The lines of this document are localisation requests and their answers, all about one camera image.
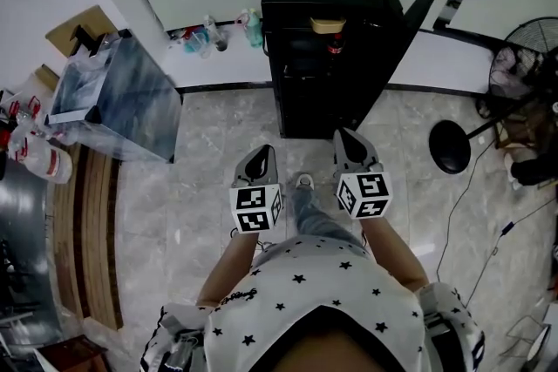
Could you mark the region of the large red-label water bottle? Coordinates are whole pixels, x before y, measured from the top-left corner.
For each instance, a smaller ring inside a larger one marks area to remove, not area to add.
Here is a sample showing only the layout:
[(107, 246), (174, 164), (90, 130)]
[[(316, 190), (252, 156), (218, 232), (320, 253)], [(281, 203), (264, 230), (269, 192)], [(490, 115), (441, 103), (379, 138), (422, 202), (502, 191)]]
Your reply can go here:
[(71, 156), (47, 140), (30, 133), (11, 138), (8, 154), (29, 172), (52, 183), (66, 184), (71, 178)]

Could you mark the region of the tan rectangular tray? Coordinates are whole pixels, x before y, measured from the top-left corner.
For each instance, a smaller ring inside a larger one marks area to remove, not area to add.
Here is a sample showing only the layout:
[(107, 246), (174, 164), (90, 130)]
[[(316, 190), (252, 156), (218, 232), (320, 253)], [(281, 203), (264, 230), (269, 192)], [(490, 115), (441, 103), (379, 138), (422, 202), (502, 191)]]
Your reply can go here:
[(345, 24), (346, 24), (345, 18), (324, 19), (324, 18), (312, 17), (310, 19), (310, 25), (312, 30), (316, 34), (320, 34), (320, 35), (341, 33)]

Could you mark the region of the person's right forearm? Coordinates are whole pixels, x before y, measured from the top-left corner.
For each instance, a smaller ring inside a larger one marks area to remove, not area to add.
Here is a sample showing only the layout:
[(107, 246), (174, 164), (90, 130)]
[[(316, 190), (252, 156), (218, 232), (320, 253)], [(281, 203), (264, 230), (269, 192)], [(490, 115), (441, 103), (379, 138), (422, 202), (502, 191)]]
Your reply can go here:
[(419, 259), (386, 218), (363, 219), (360, 225), (377, 264), (399, 284), (412, 292), (429, 284)]

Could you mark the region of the black stand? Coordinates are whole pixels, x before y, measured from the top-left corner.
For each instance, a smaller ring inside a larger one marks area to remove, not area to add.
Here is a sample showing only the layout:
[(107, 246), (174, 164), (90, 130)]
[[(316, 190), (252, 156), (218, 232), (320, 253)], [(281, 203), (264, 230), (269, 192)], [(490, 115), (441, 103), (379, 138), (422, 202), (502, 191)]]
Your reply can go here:
[(71, 50), (70, 56), (73, 57), (77, 55), (80, 48), (85, 47), (89, 52), (89, 57), (94, 57), (105, 44), (109, 36), (109, 33), (103, 33), (97, 37), (92, 37), (84, 27), (78, 24), (71, 34), (71, 39), (75, 39), (76, 43)]

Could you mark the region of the blue plastic cup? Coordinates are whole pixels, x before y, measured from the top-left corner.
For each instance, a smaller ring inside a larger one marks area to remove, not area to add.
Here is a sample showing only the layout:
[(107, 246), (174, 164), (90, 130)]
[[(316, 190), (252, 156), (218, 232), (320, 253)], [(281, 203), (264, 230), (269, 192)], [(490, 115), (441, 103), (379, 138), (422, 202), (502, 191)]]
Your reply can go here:
[(187, 30), (182, 38), (185, 52), (188, 53), (201, 53), (206, 44), (204, 34), (201, 32)]

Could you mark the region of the wooden slat platform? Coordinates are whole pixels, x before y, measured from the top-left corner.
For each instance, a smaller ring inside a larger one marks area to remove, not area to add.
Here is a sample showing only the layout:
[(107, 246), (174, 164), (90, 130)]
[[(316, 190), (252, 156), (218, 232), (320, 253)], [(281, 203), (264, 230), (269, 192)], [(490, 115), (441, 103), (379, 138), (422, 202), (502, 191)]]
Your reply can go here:
[(62, 306), (117, 331), (123, 327), (115, 261), (120, 163), (83, 145), (68, 148), (69, 182), (53, 203), (53, 254)]

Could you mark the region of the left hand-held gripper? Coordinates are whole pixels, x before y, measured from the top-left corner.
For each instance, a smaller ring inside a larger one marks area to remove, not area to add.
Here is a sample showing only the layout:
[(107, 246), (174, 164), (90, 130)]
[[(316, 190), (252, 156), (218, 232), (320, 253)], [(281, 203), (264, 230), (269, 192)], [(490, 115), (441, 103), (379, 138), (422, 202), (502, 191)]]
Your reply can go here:
[(246, 155), (235, 168), (235, 186), (229, 189), (230, 209), (239, 233), (273, 230), (283, 208), (276, 151), (266, 145), (266, 185), (261, 185), (261, 147)]

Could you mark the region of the clear plastic bottle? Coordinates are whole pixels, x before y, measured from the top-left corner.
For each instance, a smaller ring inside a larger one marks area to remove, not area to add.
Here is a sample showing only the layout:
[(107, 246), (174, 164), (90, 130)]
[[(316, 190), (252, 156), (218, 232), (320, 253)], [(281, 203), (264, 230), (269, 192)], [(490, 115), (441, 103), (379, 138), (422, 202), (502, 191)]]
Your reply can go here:
[(204, 16), (204, 28), (208, 34), (209, 41), (214, 45), (215, 48), (218, 47), (218, 43), (221, 41), (219, 31), (217, 29), (215, 20), (209, 16)]

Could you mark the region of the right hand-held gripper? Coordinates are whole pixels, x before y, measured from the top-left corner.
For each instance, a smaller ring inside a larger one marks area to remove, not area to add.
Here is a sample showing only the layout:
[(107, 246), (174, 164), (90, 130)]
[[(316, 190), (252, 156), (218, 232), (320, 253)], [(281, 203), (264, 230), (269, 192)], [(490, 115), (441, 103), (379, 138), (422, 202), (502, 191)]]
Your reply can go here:
[[(393, 187), (374, 145), (348, 128), (335, 130), (333, 145), (340, 207), (354, 220), (383, 217)], [(349, 166), (349, 161), (360, 166)]]

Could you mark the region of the red-label cola bottle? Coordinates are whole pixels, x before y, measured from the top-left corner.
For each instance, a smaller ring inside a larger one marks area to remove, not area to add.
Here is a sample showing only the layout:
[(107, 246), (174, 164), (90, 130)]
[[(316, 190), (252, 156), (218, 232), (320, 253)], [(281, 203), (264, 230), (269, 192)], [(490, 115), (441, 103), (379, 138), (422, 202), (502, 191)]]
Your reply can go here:
[(342, 33), (335, 33), (333, 38), (328, 42), (328, 52), (332, 61), (337, 61), (339, 55), (344, 49), (344, 36)]

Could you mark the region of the green plastic bottle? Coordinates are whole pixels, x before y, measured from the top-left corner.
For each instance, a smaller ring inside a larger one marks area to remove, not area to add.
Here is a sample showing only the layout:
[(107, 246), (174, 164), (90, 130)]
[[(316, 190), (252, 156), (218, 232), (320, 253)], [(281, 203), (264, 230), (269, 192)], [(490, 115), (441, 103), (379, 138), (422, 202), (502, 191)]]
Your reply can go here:
[(262, 47), (262, 25), (255, 9), (248, 11), (248, 21), (245, 25), (247, 39), (253, 48)]

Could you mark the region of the black standing fan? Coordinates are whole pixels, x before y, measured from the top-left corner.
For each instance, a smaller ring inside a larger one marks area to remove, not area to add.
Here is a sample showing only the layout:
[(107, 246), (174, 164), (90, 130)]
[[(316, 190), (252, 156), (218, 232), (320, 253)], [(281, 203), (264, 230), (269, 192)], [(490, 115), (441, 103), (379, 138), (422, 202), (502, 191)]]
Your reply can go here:
[(487, 93), (475, 108), (485, 123), (468, 132), (451, 120), (430, 131), (428, 146), (437, 167), (448, 174), (466, 170), (471, 141), (495, 130), (495, 146), (546, 151), (558, 136), (558, 17), (519, 25), (494, 53)]

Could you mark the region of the grey marbled cube table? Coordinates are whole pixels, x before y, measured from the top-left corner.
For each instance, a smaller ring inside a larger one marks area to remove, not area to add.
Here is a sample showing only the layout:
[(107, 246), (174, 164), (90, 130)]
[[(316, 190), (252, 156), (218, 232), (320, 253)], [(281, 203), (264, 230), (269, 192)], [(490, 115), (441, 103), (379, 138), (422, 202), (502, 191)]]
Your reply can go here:
[(182, 97), (129, 31), (67, 59), (45, 123), (122, 161), (174, 161)]

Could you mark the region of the person's left forearm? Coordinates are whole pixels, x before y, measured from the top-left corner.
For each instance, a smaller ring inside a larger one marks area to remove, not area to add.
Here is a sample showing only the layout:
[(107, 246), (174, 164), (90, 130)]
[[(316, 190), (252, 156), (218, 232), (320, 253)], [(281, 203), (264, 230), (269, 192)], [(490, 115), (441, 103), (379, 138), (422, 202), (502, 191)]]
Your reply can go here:
[(216, 307), (248, 274), (258, 233), (236, 233), (201, 288), (196, 305)]

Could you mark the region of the brown cardboard sheet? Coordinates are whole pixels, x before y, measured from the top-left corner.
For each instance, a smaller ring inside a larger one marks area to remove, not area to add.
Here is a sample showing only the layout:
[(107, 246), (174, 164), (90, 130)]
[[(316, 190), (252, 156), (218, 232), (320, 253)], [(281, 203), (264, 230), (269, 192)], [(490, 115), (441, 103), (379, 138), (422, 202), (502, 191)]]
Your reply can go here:
[(111, 34), (117, 31), (115, 25), (100, 6), (94, 5), (49, 31), (45, 35), (45, 38), (53, 44), (64, 57), (69, 57), (78, 44), (78, 40), (75, 37), (75, 29), (78, 26), (80, 26), (93, 40), (101, 35)]

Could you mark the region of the white star-print shirt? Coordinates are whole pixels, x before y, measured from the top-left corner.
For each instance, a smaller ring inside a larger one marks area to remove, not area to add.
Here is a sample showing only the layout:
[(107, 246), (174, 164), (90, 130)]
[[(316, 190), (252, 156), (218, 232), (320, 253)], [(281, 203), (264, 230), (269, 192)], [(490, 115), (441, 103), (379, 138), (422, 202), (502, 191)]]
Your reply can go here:
[(341, 326), (396, 372), (477, 372), (485, 336), (456, 289), (400, 285), (349, 242), (312, 235), (255, 258), (210, 306), (170, 303), (140, 372), (255, 372), (305, 329)]

